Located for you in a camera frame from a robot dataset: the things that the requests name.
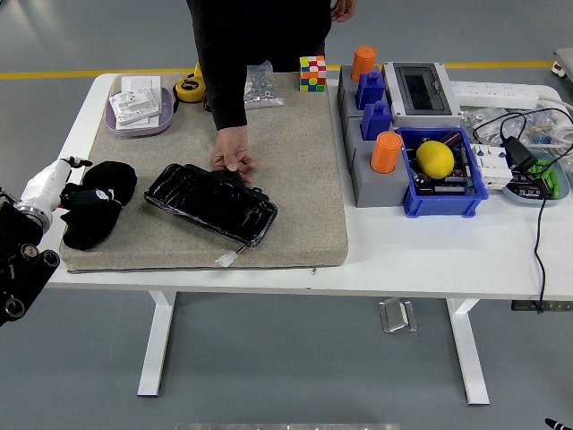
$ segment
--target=wire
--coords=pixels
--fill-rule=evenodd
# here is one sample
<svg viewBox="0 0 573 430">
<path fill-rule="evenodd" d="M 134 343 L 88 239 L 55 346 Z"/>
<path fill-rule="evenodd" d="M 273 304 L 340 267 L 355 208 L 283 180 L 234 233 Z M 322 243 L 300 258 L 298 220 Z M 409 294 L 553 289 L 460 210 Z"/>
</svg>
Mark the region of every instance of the wire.
<svg viewBox="0 0 573 430">
<path fill-rule="evenodd" d="M 543 197 L 543 203 L 541 203 L 541 209 L 539 210 L 539 215 L 537 215 L 537 233 L 535 235 L 535 247 L 534 247 L 534 255 L 535 259 L 539 263 L 539 267 L 541 269 L 541 291 L 539 293 L 539 304 L 534 301 L 534 306 L 537 309 L 538 314 L 543 313 L 543 294 L 545 293 L 545 266 L 543 266 L 543 262 L 541 257 L 539 256 L 539 242 L 541 239 L 541 216 L 543 215 L 543 209 L 545 208 L 545 204 L 547 203 L 548 195 L 546 194 Z"/>
<path fill-rule="evenodd" d="M 555 102 L 555 103 L 560 103 L 561 105 L 565 106 L 566 108 L 570 109 L 573 111 L 573 106 L 563 102 L 563 101 L 559 101 L 558 99 L 552 99 L 552 98 L 543 98 L 547 101 L 551 101 L 551 102 Z M 474 138 L 481 143 L 481 141 L 479 140 L 479 137 L 477 136 L 477 130 L 480 129 L 481 127 L 494 123 L 496 121 L 501 120 L 502 118 L 503 121 L 501 121 L 500 124 L 500 138 L 503 142 L 506 141 L 506 137 L 503 135 L 503 126 L 505 125 L 505 123 L 511 119 L 516 119 L 519 117 L 523 117 L 524 122 L 523 125 L 521 126 L 521 129 L 519 131 L 519 134 L 517 136 L 517 138 L 519 139 L 522 135 L 522 133 L 524 132 L 525 128 L 526 128 L 526 124 L 527 124 L 527 115 L 531 115 L 531 114 L 537 114 L 540 112 L 546 112 L 546 111 L 557 111 L 557 112 L 561 112 L 564 116 L 567 117 L 567 119 L 570 121 L 570 123 L 573 125 L 573 118 L 564 110 L 556 108 L 556 107 L 545 107 L 543 109 L 536 109 L 536 110 L 530 110 L 530 111 L 526 111 L 526 112 L 510 112 L 508 114 L 504 114 L 501 116 L 498 116 L 497 118 L 493 118 L 490 121 L 487 121 L 485 123 L 479 124 L 473 131 L 472 131 L 472 135 L 474 136 Z M 561 129 L 561 130 L 567 130 L 568 133 L 573 133 L 573 127 L 567 127 L 566 129 Z M 560 148 L 567 148 L 564 152 L 561 152 L 557 157 L 555 157 L 553 159 L 552 162 L 550 162 L 549 164 L 547 164 L 540 172 L 535 173 L 535 175 L 537 177 L 532 177 L 531 173 L 526 173 L 526 176 L 532 180 L 532 182 L 535 181 L 535 179 L 542 177 L 542 174 L 545 173 L 549 168 L 551 168 L 555 163 L 557 163 L 560 159 L 562 159 L 563 157 L 569 155 L 569 153 L 571 152 L 571 150 L 573 150 L 573 142 L 571 141 L 566 141 L 565 139 L 563 139 L 562 137 L 560 137 L 558 139 L 560 142 L 564 142 L 567 143 L 569 145 L 569 147 L 567 148 L 567 146 L 560 146 Z M 545 293 L 545 281 L 546 281 L 546 272 L 545 272 L 545 266 L 543 265 L 543 261 L 541 259 L 541 256 L 539 255 L 539 244 L 541 242 L 541 218 L 543 215 L 543 209 L 545 208 L 545 204 L 547 203 L 547 200 L 549 199 L 549 195 L 540 187 L 541 192 L 543 193 L 543 202 L 541 204 L 541 208 L 539 209 L 539 214 L 537 215 L 537 231 L 535 234 L 535 246 L 534 246 L 534 256 L 535 259 L 537 260 L 537 262 L 539 263 L 539 267 L 541 269 L 541 289 L 540 289 L 540 293 L 539 293 L 539 301 L 536 303 L 533 300 L 533 304 L 535 306 L 535 308 L 537 309 L 537 313 L 542 314 L 543 313 L 543 294 Z"/>
<path fill-rule="evenodd" d="M 539 100 L 550 101 L 551 103 L 556 103 L 558 105 L 564 106 L 565 108 L 573 111 L 573 106 L 569 103 L 564 102 L 561 99 L 556 99 L 554 97 L 540 96 Z M 559 157 L 563 154 L 562 149 L 568 148 L 569 145 L 573 143 L 573 139 L 565 139 L 565 136 L 573 137 L 573 127 L 560 127 L 555 133 L 550 133 L 552 141 L 560 142 L 560 144 L 545 145 L 544 147 L 548 149 L 548 152 L 554 156 Z"/>
</svg>

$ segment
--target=black cable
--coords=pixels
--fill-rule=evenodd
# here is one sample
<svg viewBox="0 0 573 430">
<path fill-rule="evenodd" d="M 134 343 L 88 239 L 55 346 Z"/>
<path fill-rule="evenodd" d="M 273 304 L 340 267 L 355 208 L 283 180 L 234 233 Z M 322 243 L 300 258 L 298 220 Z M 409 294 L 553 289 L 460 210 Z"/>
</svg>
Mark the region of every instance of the black cable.
<svg viewBox="0 0 573 430">
<path fill-rule="evenodd" d="M 548 195 L 545 194 L 543 197 L 543 203 L 541 203 L 539 215 L 537 215 L 537 234 L 535 235 L 535 247 L 534 247 L 535 259 L 537 260 L 537 262 L 539 263 L 539 267 L 541 268 L 541 292 L 539 293 L 539 304 L 533 301 L 538 314 L 543 313 L 543 293 L 545 292 L 545 266 L 543 266 L 543 262 L 537 251 L 539 249 L 539 242 L 541 239 L 541 216 L 543 215 L 543 209 L 545 208 L 547 199 Z"/>
<path fill-rule="evenodd" d="M 173 103 L 173 113 L 175 113 L 177 112 L 179 103 L 181 102 L 181 99 L 179 99 L 179 94 L 177 94 L 177 84 L 173 86 L 173 97 L 175 99 L 175 102 Z"/>
<path fill-rule="evenodd" d="M 556 107 L 545 107 L 543 109 L 536 109 L 536 110 L 530 110 L 527 112 L 510 112 L 501 116 L 498 116 L 497 118 L 493 118 L 490 121 L 487 121 L 483 124 L 479 124 L 473 131 L 472 131 L 472 135 L 474 136 L 474 138 L 479 142 L 482 143 L 479 138 L 477 137 L 477 130 L 479 130 L 481 127 L 494 123 L 495 121 L 499 121 L 502 118 L 505 118 L 503 121 L 501 121 L 500 124 L 500 138 L 503 142 L 506 141 L 505 136 L 503 135 L 503 125 L 511 120 L 511 119 L 515 119 L 515 118 L 519 118 L 519 117 L 523 117 L 524 118 L 524 122 L 523 125 L 521 126 L 521 130 L 519 131 L 519 135 L 517 136 L 517 138 L 519 139 L 522 135 L 522 133 L 524 132 L 524 130 L 526 129 L 526 124 L 527 124 L 527 115 L 530 114 L 537 114 L 540 112 L 546 112 L 546 111 L 553 111 L 556 110 L 557 112 L 561 112 L 564 116 L 567 117 L 567 119 L 570 121 L 570 123 L 573 124 L 573 118 L 565 111 L 558 109 Z M 563 152 L 561 155 L 559 155 L 559 157 L 556 157 L 553 161 L 551 161 L 548 165 L 546 165 L 540 172 L 535 173 L 535 175 L 537 176 L 537 178 L 533 177 L 533 174 L 531 174 L 530 172 L 525 172 L 526 177 L 528 177 L 530 180 L 532 180 L 532 182 L 535 181 L 535 179 L 538 179 L 540 177 L 542 177 L 542 174 L 545 173 L 549 168 L 551 168 L 556 162 L 558 162 L 560 159 L 562 159 L 563 157 L 565 157 L 566 155 L 568 155 L 571 150 L 573 150 L 573 143 L 571 143 L 571 145 L 568 147 L 568 149 Z M 539 263 L 539 267 L 541 269 L 541 290 L 539 293 L 539 301 L 538 303 L 536 303 L 534 300 L 532 300 L 535 309 L 537 309 L 537 313 L 542 314 L 543 313 L 543 294 L 545 293 L 545 281 L 546 281 L 546 273 L 545 273 L 545 266 L 543 265 L 543 261 L 538 253 L 539 251 L 539 244 L 541 241 L 541 217 L 543 215 L 543 209 L 545 208 L 545 204 L 547 203 L 547 200 L 550 198 L 550 196 L 542 189 L 542 187 L 539 188 L 541 190 L 541 193 L 543 193 L 543 202 L 541 204 L 541 208 L 539 209 L 539 214 L 537 215 L 537 232 L 535 234 L 535 246 L 534 246 L 534 256 L 535 259 L 537 260 L 537 262 Z"/>
</svg>

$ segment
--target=purple bowl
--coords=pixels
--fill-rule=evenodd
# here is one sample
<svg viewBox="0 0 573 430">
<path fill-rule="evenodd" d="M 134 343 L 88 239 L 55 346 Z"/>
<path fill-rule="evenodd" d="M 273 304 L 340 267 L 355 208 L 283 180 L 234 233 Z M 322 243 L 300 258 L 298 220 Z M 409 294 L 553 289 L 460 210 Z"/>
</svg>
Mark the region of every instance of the purple bowl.
<svg viewBox="0 0 573 430">
<path fill-rule="evenodd" d="M 168 128 L 173 121 L 173 94 L 166 88 L 161 88 L 161 113 L 159 114 L 159 125 L 152 128 L 133 128 L 131 130 L 116 130 L 115 126 L 117 120 L 115 118 L 114 110 L 109 103 L 106 104 L 106 125 L 107 128 L 119 136 L 123 137 L 140 137 L 149 136 L 163 132 Z"/>
</svg>

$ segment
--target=power strip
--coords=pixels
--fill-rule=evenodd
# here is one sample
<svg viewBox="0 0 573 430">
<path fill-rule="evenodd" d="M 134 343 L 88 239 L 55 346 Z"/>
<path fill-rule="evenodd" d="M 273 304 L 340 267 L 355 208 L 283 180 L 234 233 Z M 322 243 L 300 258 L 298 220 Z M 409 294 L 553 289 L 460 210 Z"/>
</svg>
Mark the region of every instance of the power strip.
<svg viewBox="0 0 573 430">
<path fill-rule="evenodd" d="M 494 82 L 452 82 L 460 106 L 535 109 L 539 96 L 532 85 Z"/>
</svg>

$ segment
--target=white connector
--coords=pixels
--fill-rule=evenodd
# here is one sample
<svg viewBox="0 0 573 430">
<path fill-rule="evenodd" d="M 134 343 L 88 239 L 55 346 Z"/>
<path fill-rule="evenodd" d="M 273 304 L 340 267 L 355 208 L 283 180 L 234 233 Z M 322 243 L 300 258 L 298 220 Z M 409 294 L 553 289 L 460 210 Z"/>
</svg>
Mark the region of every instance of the white connector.
<svg viewBox="0 0 573 430">
<path fill-rule="evenodd" d="M 535 109 L 539 96 L 533 85 L 494 82 L 452 82 L 460 106 Z"/>
<path fill-rule="evenodd" d="M 221 255 L 215 262 L 221 267 L 229 267 L 236 260 L 238 254 L 235 251 L 229 251 L 226 254 Z"/>
</svg>

